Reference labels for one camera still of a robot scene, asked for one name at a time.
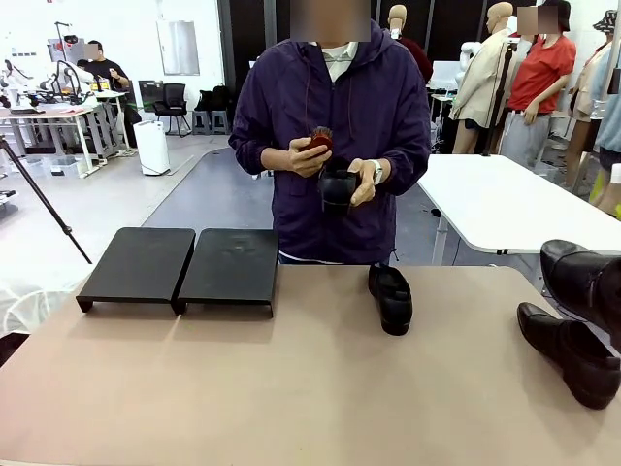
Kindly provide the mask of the person's left hand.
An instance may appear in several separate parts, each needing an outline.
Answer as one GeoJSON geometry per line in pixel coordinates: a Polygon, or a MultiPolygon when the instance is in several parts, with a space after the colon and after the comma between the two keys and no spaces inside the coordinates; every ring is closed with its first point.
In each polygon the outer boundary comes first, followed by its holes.
{"type": "Polygon", "coordinates": [[[376,160],[356,158],[351,162],[348,167],[348,172],[356,175],[360,181],[360,184],[354,190],[350,198],[350,205],[352,207],[359,207],[375,197],[375,179],[377,168],[379,167],[380,165],[376,160]]]}

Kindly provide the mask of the person's right hand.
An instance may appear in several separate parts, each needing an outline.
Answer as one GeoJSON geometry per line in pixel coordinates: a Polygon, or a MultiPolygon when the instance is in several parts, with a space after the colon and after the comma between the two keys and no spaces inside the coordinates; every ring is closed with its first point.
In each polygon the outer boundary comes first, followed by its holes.
{"type": "Polygon", "coordinates": [[[332,152],[325,145],[311,147],[311,138],[294,139],[289,143],[288,169],[303,178],[317,174],[332,152]]]}

